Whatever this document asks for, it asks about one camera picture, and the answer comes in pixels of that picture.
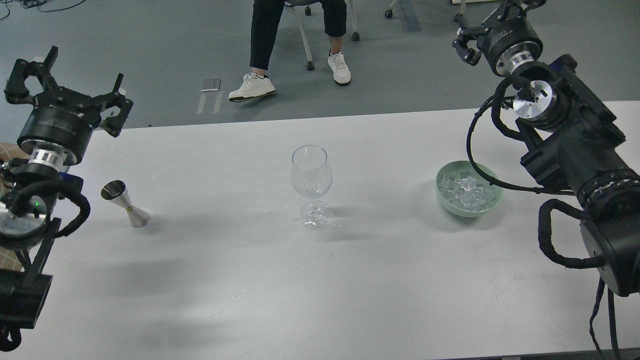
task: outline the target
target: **white sneaker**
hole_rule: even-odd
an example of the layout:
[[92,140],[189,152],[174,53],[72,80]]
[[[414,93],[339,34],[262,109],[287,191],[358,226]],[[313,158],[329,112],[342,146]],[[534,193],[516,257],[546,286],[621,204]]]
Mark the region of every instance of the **white sneaker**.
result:
[[247,101],[255,97],[269,95],[274,91],[276,88],[267,76],[261,79],[256,73],[251,72],[244,75],[242,86],[238,90],[229,93],[229,101]]
[[333,70],[333,80],[340,86],[347,86],[351,82],[351,72],[344,62],[342,51],[329,54],[329,67]]

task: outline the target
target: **wine glass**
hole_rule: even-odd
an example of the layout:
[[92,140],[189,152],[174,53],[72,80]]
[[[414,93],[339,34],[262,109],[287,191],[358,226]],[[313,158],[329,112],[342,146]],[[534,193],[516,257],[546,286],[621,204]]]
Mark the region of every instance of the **wine glass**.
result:
[[[304,145],[293,152],[291,182],[296,191],[305,197],[315,199],[324,195],[333,182],[331,166],[326,151],[318,145]],[[320,229],[331,220],[329,205],[320,200],[302,207],[300,220],[309,229]]]

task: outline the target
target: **leg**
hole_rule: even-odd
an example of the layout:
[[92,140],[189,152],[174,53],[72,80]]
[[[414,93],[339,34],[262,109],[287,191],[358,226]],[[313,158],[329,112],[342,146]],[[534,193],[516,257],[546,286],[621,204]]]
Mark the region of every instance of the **leg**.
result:
[[266,73],[283,9],[284,0],[253,0],[249,64],[252,72],[244,76],[238,90],[229,93],[229,101],[246,101],[276,91]]
[[276,42],[284,0],[254,0],[251,23],[252,70],[263,76],[269,69],[269,59]]
[[329,67],[333,70],[333,80],[340,86],[351,83],[351,71],[344,62],[342,40],[347,33],[347,4],[344,0],[320,0],[324,10],[324,32],[329,35]]
[[331,53],[335,54],[338,51],[342,51],[342,40],[344,37],[334,38],[329,37],[329,42],[331,43]]
[[344,0],[320,0],[320,2],[324,10],[324,33],[330,38],[342,38],[347,33],[347,4]]

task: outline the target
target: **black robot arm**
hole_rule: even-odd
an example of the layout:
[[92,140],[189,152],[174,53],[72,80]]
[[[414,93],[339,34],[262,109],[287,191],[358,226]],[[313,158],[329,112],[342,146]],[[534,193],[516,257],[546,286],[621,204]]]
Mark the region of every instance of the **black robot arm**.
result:
[[[571,190],[582,207],[568,211],[554,202],[541,208],[539,237],[545,255],[567,267],[597,268],[608,287],[626,297],[640,291],[640,176],[616,153],[625,135],[613,124],[616,116],[576,75],[577,62],[570,55],[550,65],[538,61],[542,41],[526,15],[543,4],[503,0],[474,28],[458,14],[455,21],[460,30],[453,47],[471,65],[483,54],[493,73],[504,77],[493,96],[492,120],[502,134],[526,144],[528,153],[521,165],[548,190],[544,192]],[[478,52],[468,48],[472,40]],[[517,131],[500,120],[505,92],[511,86],[517,91],[510,104],[519,116]],[[550,135],[543,138],[538,131]],[[563,262],[551,251],[550,222],[545,219],[553,209],[563,209],[580,220],[590,266]]]
[[[29,159],[12,159],[0,167],[9,187],[0,194],[0,246],[13,250],[25,269],[0,269],[2,351],[17,348],[20,329],[36,324],[51,285],[52,277],[42,274],[42,268],[54,239],[70,235],[89,216],[83,180],[67,174],[67,168],[82,161],[97,127],[118,136],[133,106],[121,94],[122,74],[111,92],[96,97],[59,86],[50,73],[57,55],[58,48],[52,47],[43,62],[16,60],[4,90],[9,103],[30,104],[33,110],[17,140]],[[25,81],[30,76],[38,78],[41,93],[29,93]],[[112,107],[120,108],[118,114],[102,120],[100,113]],[[65,198],[78,206],[79,214],[60,229],[61,220],[51,215],[56,201]],[[32,263],[27,250],[38,244]]]

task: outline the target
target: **metal jigger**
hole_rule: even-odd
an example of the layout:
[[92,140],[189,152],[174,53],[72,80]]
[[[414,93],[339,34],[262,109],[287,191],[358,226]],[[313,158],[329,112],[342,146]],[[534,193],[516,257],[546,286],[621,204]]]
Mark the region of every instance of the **metal jigger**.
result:
[[126,185],[120,180],[114,180],[102,187],[100,192],[104,200],[110,201],[127,210],[129,221],[133,227],[143,227],[149,222],[150,216],[146,211],[131,205]]

